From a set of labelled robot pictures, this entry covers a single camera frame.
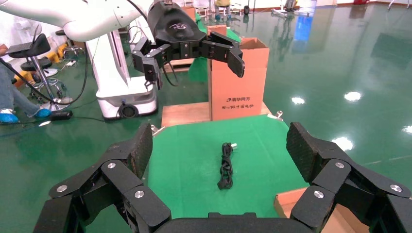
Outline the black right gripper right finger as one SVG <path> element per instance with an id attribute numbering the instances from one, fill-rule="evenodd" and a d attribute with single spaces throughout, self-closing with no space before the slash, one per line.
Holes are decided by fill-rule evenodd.
<path id="1" fill-rule="evenodd" d="M 409 233 L 412 193 L 404 185 L 353 161 L 336 143 L 290 124 L 286 149 L 309 187 L 291 219 L 312 232 L 323 230 L 337 205 L 346 207 L 371 233 Z"/>

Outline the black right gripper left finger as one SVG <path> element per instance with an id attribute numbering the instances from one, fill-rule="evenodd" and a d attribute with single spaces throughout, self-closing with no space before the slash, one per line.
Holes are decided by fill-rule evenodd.
<path id="1" fill-rule="evenodd" d="M 84 233 L 98 214 L 114 206 L 134 233 L 153 233 L 171 219 L 165 203 L 143 183 L 153 149 L 150 124 L 111 144 L 85 170 L 56 184 L 34 227 L 36 233 Z"/>

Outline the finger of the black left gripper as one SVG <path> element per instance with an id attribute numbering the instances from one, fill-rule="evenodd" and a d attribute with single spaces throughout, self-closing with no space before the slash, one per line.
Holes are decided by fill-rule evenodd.
<path id="1" fill-rule="evenodd" d="M 239 78 L 244 76 L 245 62 L 240 43 L 223 34 L 211 32 L 200 42 L 199 53 L 202 57 L 227 63 L 230 70 Z"/>
<path id="2" fill-rule="evenodd" d="M 147 37 L 142 37 L 132 49 L 133 65 L 135 70 L 145 76 L 145 87 L 155 85 L 158 90 L 162 88 L 161 69 L 171 60 L 170 44 L 157 46 Z"/>

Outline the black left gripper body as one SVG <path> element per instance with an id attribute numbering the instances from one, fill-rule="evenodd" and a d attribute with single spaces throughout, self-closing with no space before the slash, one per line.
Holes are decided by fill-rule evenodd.
<path id="1" fill-rule="evenodd" d="M 182 60 L 201 56 L 201 42 L 206 33 L 199 30 L 197 23 L 175 2 L 154 1 L 147 14 L 148 26 L 159 49 L 166 48 L 166 60 Z"/>

